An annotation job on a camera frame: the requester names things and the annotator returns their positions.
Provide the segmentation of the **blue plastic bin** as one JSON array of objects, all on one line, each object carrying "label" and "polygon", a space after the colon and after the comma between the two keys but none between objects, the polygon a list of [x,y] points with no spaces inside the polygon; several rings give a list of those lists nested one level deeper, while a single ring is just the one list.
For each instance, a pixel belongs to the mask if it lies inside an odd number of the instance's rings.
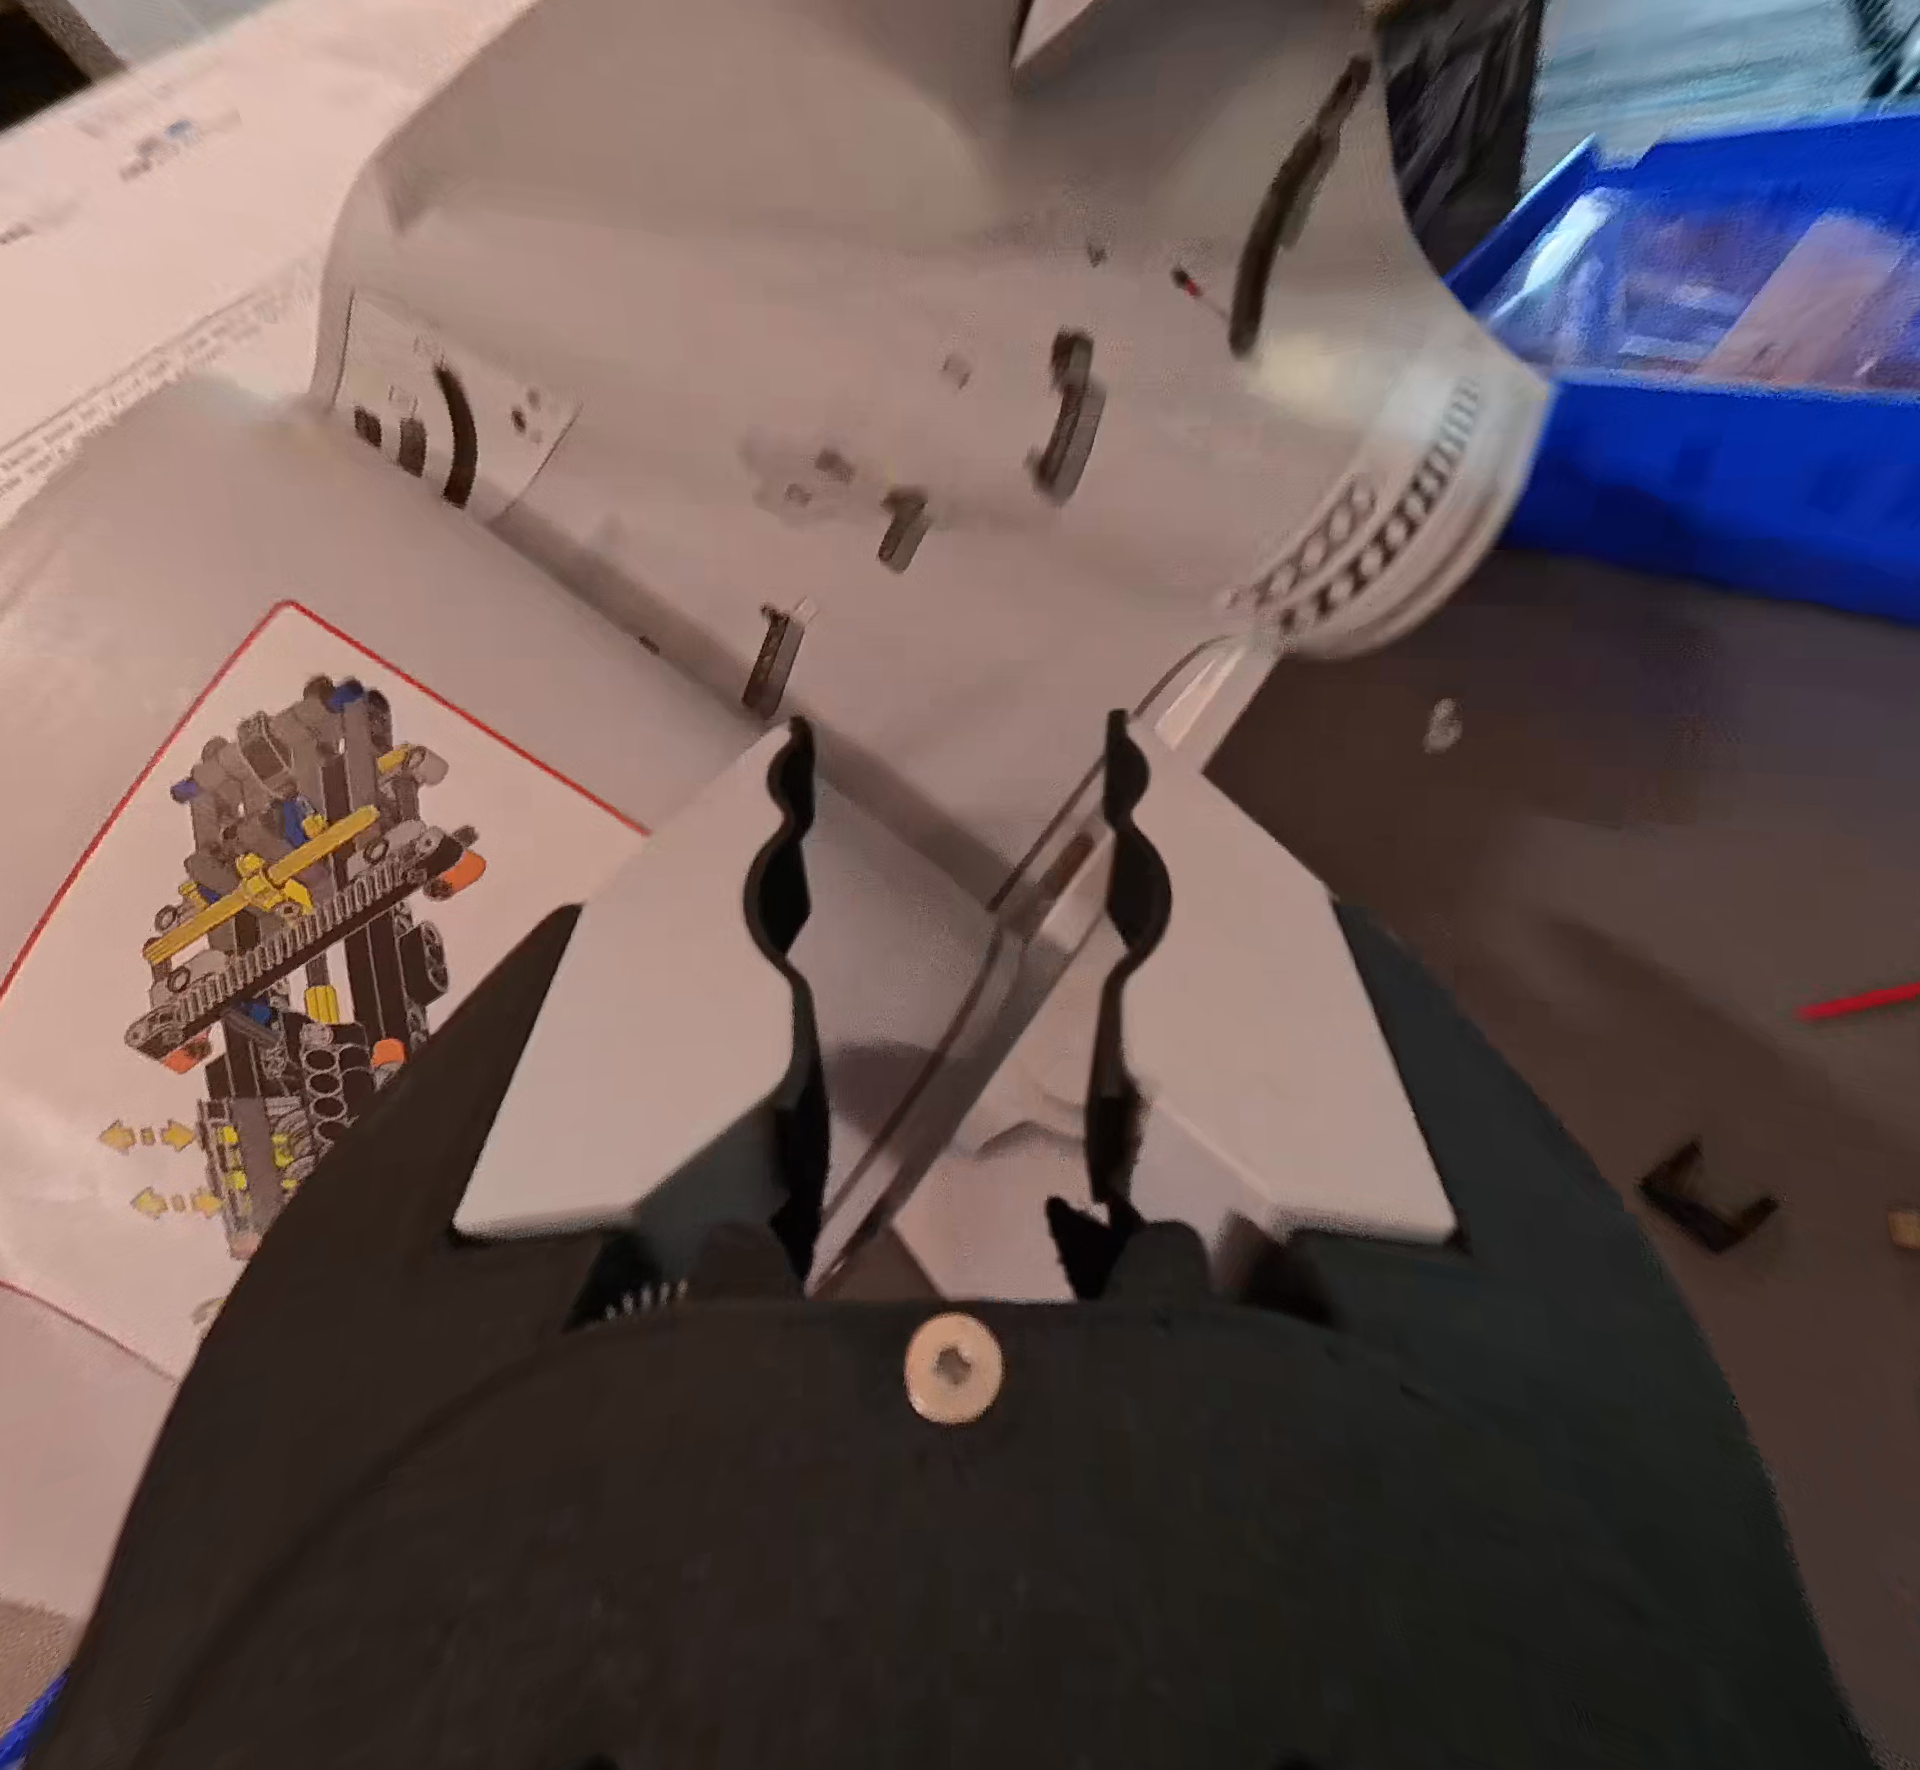
[{"label": "blue plastic bin", "polygon": [[1553,402],[1504,537],[1916,623],[1916,108],[1583,145],[1448,277]]}]

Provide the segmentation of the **black lego bracket piece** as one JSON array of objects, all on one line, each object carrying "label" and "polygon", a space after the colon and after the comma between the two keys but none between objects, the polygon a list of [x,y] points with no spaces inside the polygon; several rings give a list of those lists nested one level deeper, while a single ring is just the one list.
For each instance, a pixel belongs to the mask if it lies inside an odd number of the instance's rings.
[{"label": "black lego bracket piece", "polygon": [[1637,1191],[1646,1207],[1707,1254],[1734,1252],[1781,1211],[1781,1199],[1771,1192],[1734,1197],[1717,1188],[1700,1136],[1653,1162]]}]

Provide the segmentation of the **white printed paper sheet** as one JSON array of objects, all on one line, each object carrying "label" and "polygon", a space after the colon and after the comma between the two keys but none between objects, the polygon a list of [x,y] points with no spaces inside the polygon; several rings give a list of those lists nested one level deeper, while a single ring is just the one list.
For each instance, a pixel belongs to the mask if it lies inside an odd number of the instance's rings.
[{"label": "white printed paper sheet", "polygon": [[2,517],[188,374],[303,392],[350,185],[534,2],[276,0],[6,132]]}]

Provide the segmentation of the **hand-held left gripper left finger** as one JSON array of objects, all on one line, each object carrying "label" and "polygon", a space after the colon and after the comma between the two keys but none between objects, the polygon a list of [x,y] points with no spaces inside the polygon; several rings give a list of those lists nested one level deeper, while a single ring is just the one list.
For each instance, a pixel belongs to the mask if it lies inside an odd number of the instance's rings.
[{"label": "hand-held left gripper left finger", "polygon": [[686,1277],[761,1226],[810,1273],[830,1167],[810,916],[813,736],[767,730],[581,907],[453,1230],[623,1234]]}]

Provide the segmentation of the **lego instruction booklet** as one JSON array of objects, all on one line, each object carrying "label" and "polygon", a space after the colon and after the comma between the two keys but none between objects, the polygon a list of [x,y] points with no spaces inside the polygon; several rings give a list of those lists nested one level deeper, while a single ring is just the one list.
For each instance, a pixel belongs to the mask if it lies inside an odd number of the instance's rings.
[{"label": "lego instruction booklet", "polygon": [[536,0],[357,178],[311,384],[170,384],[4,524],[4,1605],[82,1621],[165,1409],[485,975],[817,739],[834,1154],[955,1298],[1041,1197],[1098,745],[1432,615],[1546,390],[1411,241],[1356,0],[1012,78],[1027,0]]}]

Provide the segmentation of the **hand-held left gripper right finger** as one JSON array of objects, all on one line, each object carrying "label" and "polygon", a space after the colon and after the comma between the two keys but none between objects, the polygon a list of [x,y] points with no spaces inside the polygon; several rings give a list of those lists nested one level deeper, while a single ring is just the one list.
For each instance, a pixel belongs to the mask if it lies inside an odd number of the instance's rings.
[{"label": "hand-held left gripper right finger", "polygon": [[1445,1246],[1458,1218],[1332,894],[1184,756],[1115,709],[1081,1107],[1085,1204],[1045,1226],[1098,1294],[1150,1226],[1206,1262],[1314,1230]]}]

